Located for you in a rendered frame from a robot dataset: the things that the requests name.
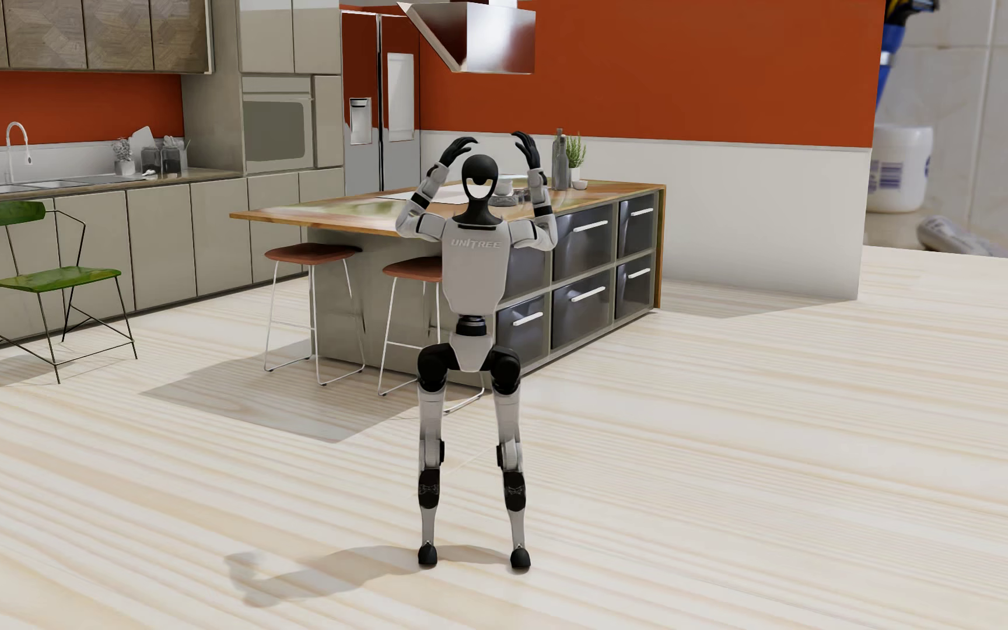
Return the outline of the chrome sink faucet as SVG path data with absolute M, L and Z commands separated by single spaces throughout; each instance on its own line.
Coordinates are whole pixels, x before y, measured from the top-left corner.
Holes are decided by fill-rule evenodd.
M 34 164 L 32 150 L 29 145 L 28 132 L 25 126 L 18 121 L 11 121 L 6 129 L 6 158 L 7 158 L 7 183 L 17 184 L 15 153 L 13 152 L 12 133 L 18 130 L 22 137 L 22 147 L 24 150 L 24 163 L 26 166 Z

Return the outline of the green metal frame chair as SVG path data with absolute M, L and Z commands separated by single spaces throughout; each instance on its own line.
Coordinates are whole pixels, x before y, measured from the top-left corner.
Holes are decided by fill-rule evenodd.
M 34 271 L 30 274 L 23 274 L 20 270 L 20 265 L 18 261 L 18 255 L 16 253 L 15 247 L 13 246 L 13 238 L 10 232 L 11 226 L 21 225 L 26 223 L 35 223 L 44 221 L 49 215 L 54 216 L 54 236 L 60 237 L 60 220 L 59 217 L 75 221 L 80 226 L 80 236 L 84 237 L 86 235 L 86 230 L 88 229 L 86 223 L 78 219 L 72 214 L 59 211 L 56 208 L 48 208 L 44 203 L 35 201 L 35 199 L 19 199 L 18 201 L 1 201 L 0 202 L 0 229 L 5 234 L 7 239 L 7 245 L 9 248 L 11 264 L 13 269 L 15 269 L 15 276 L 0 279 L 0 289 L 6 289 L 6 291 L 14 291 L 21 293 L 28 293 L 28 295 L 33 295 L 38 300 L 38 312 L 41 317 L 41 325 L 43 325 L 43 331 L 45 335 L 45 341 L 48 346 L 49 356 L 41 355 L 29 348 L 26 348 L 22 343 L 16 341 L 15 339 L 8 337 L 0 333 L 0 345 L 7 343 L 12 347 L 23 350 L 26 353 L 35 356 L 36 359 L 43 361 L 46 365 L 51 366 L 52 372 L 54 372 L 54 377 L 57 383 L 61 383 L 61 366 L 69 365 L 70 363 L 91 358 L 91 356 L 96 354 L 101 354 L 109 351 L 114 351 L 124 347 L 130 347 L 133 358 L 135 360 L 139 359 L 137 342 L 133 337 L 132 329 L 130 326 L 130 317 L 128 314 L 127 303 L 123 299 L 120 277 L 122 272 L 118 269 L 113 268 L 92 268 L 81 265 L 82 254 L 83 254 L 83 242 L 80 241 L 77 247 L 77 254 L 74 265 L 62 265 L 62 258 L 58 258 L 58 266 L 52 269 L 45 269 L 40 271 Z M 117 290 L 117 296 L 119 298 L 121 314 L 123 317 L 123 323 L 125 331 L 119 330 L 119 328 L 105 322 L 105 320 L 100 319 L 100 317 L 92 316 L 85 310 L 74 305 L 75 291 L 77 287 L 83 287 L 86 285 L 97 284 L 98 282 L 112 280 L 115 283 L 115 289 Z M 75 331 L 78 327 L 85 324 L 100 324 L 110 331 L 117 333 L 120 337 L 124 338 L 124 342 L 117 345 L 110 346 L 106 349 L 97 350 L 91 353 L 76 356 L 73 359 L 67 359 L 64 361 L 57 361 L 56 353 L 53 345 L 53 337 L 51 336 L 51 329 L 48 322 L 48 317 L 46 316 L 45 304 L 43 301 L 43 296 L 46 293 L 54 292 L 68 292 L 68 297 L 62 299 L 62 341 L 65 341 L 68 332 Z

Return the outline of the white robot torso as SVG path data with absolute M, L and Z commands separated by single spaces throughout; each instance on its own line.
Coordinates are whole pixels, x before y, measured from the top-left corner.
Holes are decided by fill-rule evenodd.
M 503 298 L 511 251 L 508 222 L 494 225 L 447 219 L 442 231 L 442 293 L 458 316 L 449 337 L 460 371 L 483 370 L 492 349 L 488 319 Z

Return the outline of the grey pot on island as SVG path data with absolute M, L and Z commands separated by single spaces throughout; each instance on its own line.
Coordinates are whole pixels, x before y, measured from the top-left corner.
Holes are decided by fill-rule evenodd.
M 511 208 L 526 203 L 530 197 L 526 175 L 500 175 L 488 205 L 494 208 Z

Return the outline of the white paper sheet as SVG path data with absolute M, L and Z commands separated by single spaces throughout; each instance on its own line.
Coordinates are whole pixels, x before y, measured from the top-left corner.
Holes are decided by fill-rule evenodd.
M 408 192 L 390 192 L 377 195 L 378 198 L 386 198 L 388 200 L 399 200 L 408 201 L 413 196 L 416 191 Z M 431 198 L 432 204 L 447 204 L 447 205 L 464 205 L 468 204 L 468 196 L 465 194 L 464 188 L 457 185 L 446 185 L 442 186 Z

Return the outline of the white left robot leg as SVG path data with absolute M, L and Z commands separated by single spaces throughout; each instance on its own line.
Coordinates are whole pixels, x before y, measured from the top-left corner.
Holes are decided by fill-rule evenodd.
M 531 558 L 524 533 L 526 484 L 520 434 L 521 362 L 514 351 L 495 345 L 484 367 L 492 377 L 498 432 L 497 464 L 502 471 L 503 496 L 511 523 L 510 562 L 512 568 L 524 572 L 531 568 Z

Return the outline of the white right robot leg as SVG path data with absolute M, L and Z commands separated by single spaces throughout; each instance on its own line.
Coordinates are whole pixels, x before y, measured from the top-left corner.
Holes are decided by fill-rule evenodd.
M 423 349 L 418 356 L 419 475 L 416 492 L 422 518 L 422 544 L 418 551 L 421 566 L 438 562 L 435 524 L 440 501 L 440 468 L 445 444 L 442 440 L 443 403 L 449 370 L 455 361 L 449 343 Z

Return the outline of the steel kitchen sink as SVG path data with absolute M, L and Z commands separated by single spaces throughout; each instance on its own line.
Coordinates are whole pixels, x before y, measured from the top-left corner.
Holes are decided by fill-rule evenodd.
M 75 188 L 75 187 L 82 187 L 85 185 L 87 185 L 85 181 L 65 180 L 65 179 L 27 181 L 26 183 L 3 183 L 0 184 L 0 195 L 12 194 L 12 193 L 30 193 L 38 191 Z

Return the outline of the brown seat bar stool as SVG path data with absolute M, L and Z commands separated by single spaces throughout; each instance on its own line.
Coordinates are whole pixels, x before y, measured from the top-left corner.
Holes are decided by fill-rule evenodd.
M 422 346 L 392 341 L 390 338 L 391 322 L 394 303 L 396 302 L 395 296 L 399 280 L 406 279 L 420 281 L 422 283 L 422 302 L 424 303 L 424 307 L 428 307 L 429 305 L 426 298 L 427 285 L 433 285 L 433 295 L 435 297 L 433 297 L 432 310 L 427 310 L 427 314 L 425 316 L 426 334 L 430 335 L 430 332 L 433 331 L 433 335 L 436 337 L 436 342 L 442 342 L 442 257 L 418 257 L 395 262 L 384 267 L 383 273 L 386 276 L 391 277 L 392 281 L 391 293 L 387 302 L 387 316 L 382 344 L 380 375 L 379 381 L 377 381 L 377 395 L 380 397 L 385 397 L 386 394 L 392 393 L 392 391 L 396 391 L 407 386 L 408 384 L 414 383 L 413 380 L 409 380 L 390 389 L 383 389 L 387 348 L 394 345 L 395 347 L 411 350 L 423 349 Z
M 272 272 L 271 278 L 271 298 L 268 317 L 268 328 L 267 335 L 265 336 L 264 351 L 263 351 L 263 365 L 262 369 L 265 372 L 273 372 L 280 368 L 284 368 L 288 365 L 294 365 L 295 363 L 303 361 L 313 361 L 316 368 L 317 383 L 320 387 L 327 387 L 329 384 L 341 381 L 345 378 L 359 375 L 368 366 L 366 363 L 365 349 L 364 349 L 364 337 L 366 333 L 366 322 L 365 317 L 362 314 L 361 308 L 356 305 L 356 300 L 354 297 L 353 281 L 351 270 L 349 270 L 348 259 L 354 257 L 357 253 L 361 253 L 363 249 L 357 246 L 350 246 L 349 244 L 326 244 L 318 242 L 301 242 L 299 244 L 293 244 L 292 246 L 275 248 L 264 253 L 264 257 L 273 261 L 274 270 Z M 356 337 L 357 337 L 357 347 L 360 356 L 360 365 L 353 371 L 346 372 L 342 376 L 332 378 L 329 380 L 323 380 L 320 377 L 319 370 L 319 353 L 318 353 L 318 337 L 317 337 L 317 280 L 316 280 L 316 268 L 321 265 L 341 263 L 344 268 L 345 274 L 345 285 L 348 293 L 348 316 L 354 317 L 354 321 L 357 323 Z M 278 321 L 274 318 L 274 301 L 275 301 L 275 287 L 277 287 L 278 280 L 278 268 L 280 264 L 297 264 L 301 265 L 307 271 L 307 281 L 308 281 L 308 292 L 309 292 L 309 321 L 306 326 L 300 324 L 294 324 L 290 322 Z M 310 342 L 310 353 L 305 356 L 300 356 L 297 359 L 292 359 L 290 361 L 279 363 L 278 365 L 269 365 L 269 353 L 270 353 L 270 340 L 271 332 L 274 325 L 283 325 L 296 328 L 304 328 L 309 333 Z

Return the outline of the steel double door fridge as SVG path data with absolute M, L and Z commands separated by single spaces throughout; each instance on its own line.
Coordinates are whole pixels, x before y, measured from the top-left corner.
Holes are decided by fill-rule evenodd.
M 349 196 L 421 179 L 420 35 L 390 13 L 342 11 L 344 182 Z

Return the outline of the wooden wall cabinets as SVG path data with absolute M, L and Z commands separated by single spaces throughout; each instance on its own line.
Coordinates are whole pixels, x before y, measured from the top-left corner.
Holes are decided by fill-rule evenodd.
M 209 0 L 0 0 L 0 69 L 213 72 Z

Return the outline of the white cutting board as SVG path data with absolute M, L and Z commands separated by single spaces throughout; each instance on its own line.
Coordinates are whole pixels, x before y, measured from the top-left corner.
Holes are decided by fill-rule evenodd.
M 153 151 L 158 148 L 155 137 L 153 136 L 152 130 L 147 125 L 147 127 L 142 127 L 137 131 L 134 131 L 128 139 L 128 145 L 130 147 L 130 158 L 133 161 L 134 168 L 138 173 L 144 170 L 144 162 L 142 161 L 142 156 L 144 151 L 150 149 Z

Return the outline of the white robot leg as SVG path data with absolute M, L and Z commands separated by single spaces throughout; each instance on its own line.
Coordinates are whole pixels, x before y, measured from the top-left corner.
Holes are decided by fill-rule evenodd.
M 495 345 L 484 367 L 492 377 L 498 432 L 497 464 L 502 471 L 503 496 L 511 523 L 510 562 L 512 568 L 524 572 L 531 568 L 531 558 L 524 533 L 526 484 L 520 434 L 521 362 L 514 351 Z
M 442 440 L 443 403 L 449 370 L 455 361 L 449 343 L 423 349 L 418 356 L 419 475 L 416 492 L 422 518 L 422 544 L 418 551 L 421 566 L 438 562 L 435 524 L 440 501 L 440 468 L 445 444 Z

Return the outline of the beige base cabinet run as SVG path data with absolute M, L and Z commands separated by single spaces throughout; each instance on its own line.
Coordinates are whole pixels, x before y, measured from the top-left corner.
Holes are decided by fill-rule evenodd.
M 345 192 L 342 167 L 286 171 L 243 177 L 235 171 L 194 168 L 171 179 L 128 179 L 113 175 L 68 177 L 85 181 L 75 188 L 12 193 L 1 201 L 35 200 L 83 220 L 87 227 L 54 216 L 10 227 L 24 274 L 75 263 L 122 272 L 121 291 L 129 312 L 185 302 L 268 282 L 274 262 L 265 251 L 306 239 L 298 226 L 258 226 L 232 219 L 235 212 L 316 202 Z M 5 234 L 0 229 L 0 278 L 15 276 Z M 77 287 L 74 305 L 92 316 L 121 316 L 114 281 Z M 64 325 L 62 299 L 43 296 L 53 330 Z M 15 340 L 43 332 L 38 300 L 0 289 L 0 333 Z

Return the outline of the wooden top kitchen island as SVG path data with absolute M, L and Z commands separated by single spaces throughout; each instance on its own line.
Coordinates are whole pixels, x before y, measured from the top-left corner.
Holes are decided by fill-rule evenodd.
M 322 359 L 384 367 L 386 387 L 417 375 L 419 349 L 447 341 L 457 316 L 420 279 L 383 269 L 440 255 L 440 245 L 403 239 L 396 220 L 412 187 L 235 212 L 258 226 L 298 226 L 307 240 L 358 248 L 316 268 L 317 353 Z M 589 180 L 550 193 L 558 224 L 551 252 L 513 250 L 503 300 L 485 320 L 494 343 L 519 354 L 523 377 L 660 303 L 665 187 Z

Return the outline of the steel range hood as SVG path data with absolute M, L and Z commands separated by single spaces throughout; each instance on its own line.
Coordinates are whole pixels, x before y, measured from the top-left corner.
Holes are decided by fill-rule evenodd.
M 452 72 L 531 75 L 537 14 L 520 1 L 421 0 L 398 7 Z

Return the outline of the white plastic jug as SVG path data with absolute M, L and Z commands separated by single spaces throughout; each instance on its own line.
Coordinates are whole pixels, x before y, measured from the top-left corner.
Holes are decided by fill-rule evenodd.
M 875 124 L 867 212 L 911 213 L 923 205 L 933 142 L 931 125 Z

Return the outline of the built-in wall oven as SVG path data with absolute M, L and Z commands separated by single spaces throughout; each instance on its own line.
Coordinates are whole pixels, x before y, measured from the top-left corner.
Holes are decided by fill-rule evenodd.
M 313 85 L 308 76 L 241 78 L 247 174 L 316 167 Z

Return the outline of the black robot head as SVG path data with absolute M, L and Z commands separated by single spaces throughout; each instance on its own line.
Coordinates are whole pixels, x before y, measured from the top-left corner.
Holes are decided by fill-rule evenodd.
M 475 230 L 495 228 L 503 220 L 492 213 L 489 200 L 498 181 L 496 161 L 478 153 L 465 160 L 461 166 L 461 182 L 467 196 L 466 211 L 454 216 L 459 225 L 472 226 Z

